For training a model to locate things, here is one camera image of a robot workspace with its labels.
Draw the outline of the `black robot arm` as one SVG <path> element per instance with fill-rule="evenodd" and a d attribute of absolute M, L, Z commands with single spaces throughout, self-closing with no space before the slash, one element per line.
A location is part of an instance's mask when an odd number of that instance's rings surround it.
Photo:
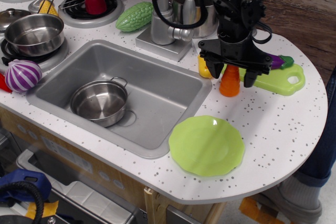
<path fill-rule="evenodd" d="M 259 26 L 269 34 L 269 26 L 260 22 L 265 16 L 262 0 L 211 0 L 217 12 L 217 39 L 202 40 L 198 43 L 200 56 L 214 78 L 218 78 L 224 65 L 246 70 L 244 86 L 252 87 L 258 76 L 269 74 L 272 59 L 257 48 L 271 37 L 256 39 L 253 30 Z"/>

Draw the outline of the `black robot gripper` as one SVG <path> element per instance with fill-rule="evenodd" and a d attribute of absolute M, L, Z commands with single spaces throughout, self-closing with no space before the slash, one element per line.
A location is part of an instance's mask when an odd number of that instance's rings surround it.
<path fill-rule="evenodd" d="M 200 56 L 204 58 L 212 77 L 218 79 L 225 64 L 246 69 L 244 87 L 254 85 L 257 77 L 268 74 L 272 59 L 260 50 L 250 35 L 241 41 L 229 40 L 229 37 L 218 36 L 217 39 L 207 39 L 198 42 Z"/>

